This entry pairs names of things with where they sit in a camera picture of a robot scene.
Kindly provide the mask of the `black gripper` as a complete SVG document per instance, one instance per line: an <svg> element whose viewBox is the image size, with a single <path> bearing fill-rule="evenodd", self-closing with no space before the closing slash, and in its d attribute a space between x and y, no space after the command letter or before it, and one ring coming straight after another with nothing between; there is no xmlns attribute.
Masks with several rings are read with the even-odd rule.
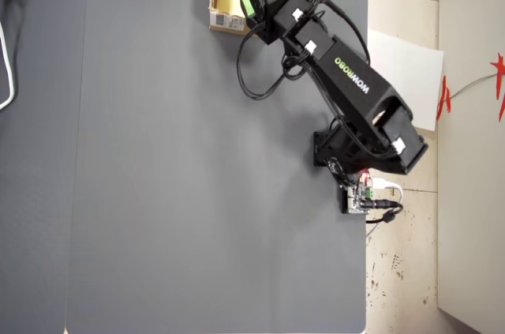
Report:
<svg viewBox="0 0 505 334"><path fill-rule="evenodd" d="M321 0L240 0L247 29L270 45L280 39L288 45L313 45L314 13Z"/></svg>

